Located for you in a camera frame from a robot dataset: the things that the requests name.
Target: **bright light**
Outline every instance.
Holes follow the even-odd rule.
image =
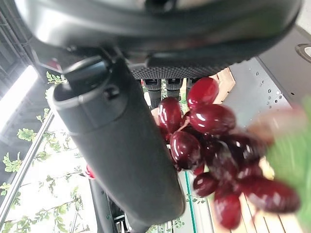
[[[38,74],[32,66],[28,66],[10,90],[0,100],[0,132],[18,108],[30,88],[34,85]]]

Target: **wooden crate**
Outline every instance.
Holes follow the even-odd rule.
[[[221,104],[228,96],[229,92],[235,85],[235,80],[229,68],[226,68],[219,73],[211,76],[219,84],[219,94],[214,101],[215,104]]]

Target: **grape stem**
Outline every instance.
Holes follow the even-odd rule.
[[[182,127],[180,127],[180,128],[177,130],[177,132],[182,131],[185,127],[187,127],[187,126],[189,125],[189,123],[190,123],[190,119],[189,119],[189,117],[187,117],[186,120],[185,120],[185,123],[183,124]]]

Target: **red grape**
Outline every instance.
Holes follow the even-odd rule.
[[[256,207],[264,211],[286,214],[300,207],[298,194],[280,181],[253,176],[241,180],[239,187]]]
[[[212,104],[219,92],[216,80],[205,77],[198,80],[188,93],[188,107],[192,110],[201,104]]]
[[[190,133],[175,132],[170,145],[173,159],[180,168],[195,170],[202,164],[200,143]]]
[[[207,197],[215,192],[218,181],[209,173],[198,175],[193,181],[193,189],[200,197]]]
[[[88,164],[86,165],[86,170],[91,178],[95,178],[94,173]]]
[[[223,227],[231,230],[239,226],[242,215],[239,196],[228,185],[216,189],[214,208],[216,219]]]
[[[186,126],[181,131],[190,133],[192,136],[194,136],[198,141],[200,141],[202,134],[200,132],[197,132],[191,125]]]
[[[260,159],[266,153],[266,145],[251,133],[233,133],[221,137],[228,145],[233,158],[242,165]]]
[[[209,104],[192,110],[190,123],[201,133],[224,134],[235,127],[236,118],[228,107]]]
[[[240,172],[237,175],[237,178],[244,179],[249,176],[260,176],[262,177],[262,170],[259,167],[258,163],[246,164],[241,167]]]
[[[182,111],[174,97],[167,97],[159,105],[159,124],[168,133],[174,133],[180,127]]]
[[[212,163],[215,153],[220,149],[222,144],[216,139],[204,140],[201,138],[201,155],[205,159],[207,165]]]
[[[195,176],[198,176],[198,175],[202,174],[202,173],[204,172],[204,168],[205,168],[205,164],[202,163],[201,166],[199,166],[197,169],[195,169],[195,170],[193,171],[193,174],[194,174]]]
[[[238,165],[224,143],[218,141],[217,147],[212,162],[207,164],[209,171],[218,180],[231,181],[237,176]]]

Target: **grape cluster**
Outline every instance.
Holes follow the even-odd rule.
[[[212,78],[197,81],[187,98],[190,111],[183,117],[175,98],[160,103],[159,128],[170,144],[175,168],[193,171],[193,189],[198,196],[214,193],[216,218],[227,229],[237,228],[240,223],[242,192],[264,211],[297,211],[300,199],[295,190],[263,177],[259,161],[265,156],[266,144],[237,128],[230,108],[213,104],[218,92]]]

